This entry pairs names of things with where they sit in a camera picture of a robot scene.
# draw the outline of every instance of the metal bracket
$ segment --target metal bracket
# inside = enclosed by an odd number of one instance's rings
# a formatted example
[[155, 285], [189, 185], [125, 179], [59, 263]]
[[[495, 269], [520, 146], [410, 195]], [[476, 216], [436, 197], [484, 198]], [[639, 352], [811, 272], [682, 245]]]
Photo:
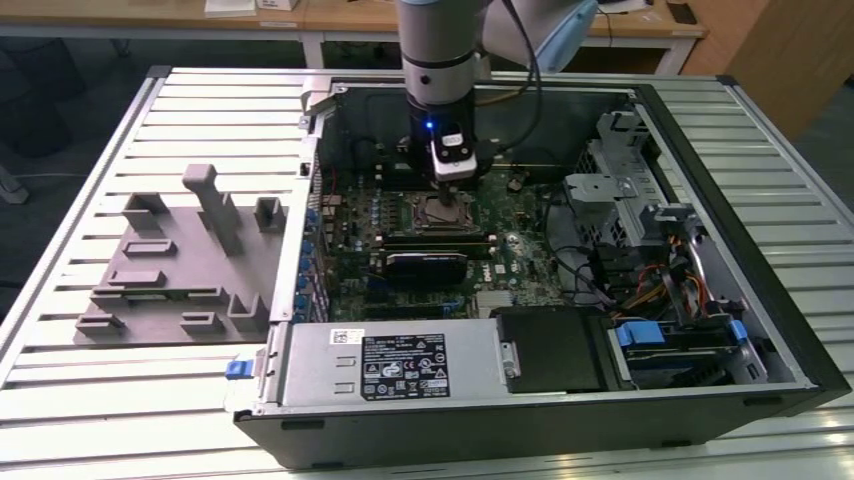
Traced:
[[516, 378], [522, 375], [519, 369], [519, 357], [516, 355], [516, 346], [511, 342], [502, 342], [502, 368], [507, 378]]
[[566, 177], [566, 184], [572, 200], [579, 202], [614, 202], [616, 199], [638, 196], [638, 190], [628, 177], [576, 173]]

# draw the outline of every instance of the white sticker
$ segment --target white sticker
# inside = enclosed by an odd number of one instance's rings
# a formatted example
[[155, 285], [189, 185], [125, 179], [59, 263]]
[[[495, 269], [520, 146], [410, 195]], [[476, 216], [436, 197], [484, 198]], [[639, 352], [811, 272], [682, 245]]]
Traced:
[[330, 345], [360, 345], [364, 330], [360, 328], [336, 328], [330, 331]]
[[294, 22], [259, 22], [262, 27], [275, 27], [275, 28], [296, 28], [296, 24]]
[[463, 134], [454, 133], [442, 137], [442, 144], [446, 147], [459, 147], [463, 144]]

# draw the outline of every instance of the wooden desk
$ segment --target wooden desk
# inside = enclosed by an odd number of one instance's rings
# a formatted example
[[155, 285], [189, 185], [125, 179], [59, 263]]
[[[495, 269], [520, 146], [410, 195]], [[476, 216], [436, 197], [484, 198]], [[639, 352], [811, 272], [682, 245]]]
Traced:
[[685, 67], [727, 74], [790, 140], [806, 131], [854, 69], [854, 3], [690, 0], [713, 26]]
[[[398, 41], [392, 0], [302, 0], [291, 12], [204, 18], [204, 0], [0, 0], [0, 36], [179, 40], [295, 40], [308, 68], [323, 68], [327, 41]], [[587, 47], [666, 50], [657, 73], [678, 74], [702, 26], [674, 22], [663, 0], [655, 7], [599, 15]]]
[[0, 36], [299, 41], [307, 6], [205, 18], [204, 0], [0, 0]]
[[258, 10], [254, 17], [205, 18], [204, 0], [3, 0], [0, 23], [103, 27], [262, 29], [264, 22], [300, 28], [308, 2], [291, 12]]
[[[398, 41], [394, 0], [308, 0], [303, 28], [308, 64], [323, 68], [324, 41]], [[702, 25], [677, 23], [665, 0], [657, 0], [647, 10], [610, 15], [610, 28], [604, 15], [596, 15], [584, 46], [666, 50], [655, 73], [678, 75], [694, 44], [705, 35]]]

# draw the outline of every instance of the white desk leg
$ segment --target white desk leg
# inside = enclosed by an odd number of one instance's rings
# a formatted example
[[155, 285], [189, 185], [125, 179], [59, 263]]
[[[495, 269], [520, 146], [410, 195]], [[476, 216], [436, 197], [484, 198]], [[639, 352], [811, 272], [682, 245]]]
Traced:
[[697, 38], [674, 38], [673, 45], [658, 64], [655, 75], [679, 75], [682, 73], [682, 67], [689, 60], [695, 43]]
[[27, 201], [29, 192], [12, 176], [12, 174], [0, 165], [0, 198], [12, 205], [20, 205]]
[[306, 67], [323, 68], [323, 32], [302, 32], [299, 39], [303, 42]]

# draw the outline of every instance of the barcode label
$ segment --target barcode label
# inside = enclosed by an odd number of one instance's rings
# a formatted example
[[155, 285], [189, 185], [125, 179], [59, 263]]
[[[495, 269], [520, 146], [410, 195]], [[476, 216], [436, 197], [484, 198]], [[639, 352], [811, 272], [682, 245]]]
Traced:
[[330, 345], [359, 345], [364, 330], [359, 328], [336, 328], [330, 332]]

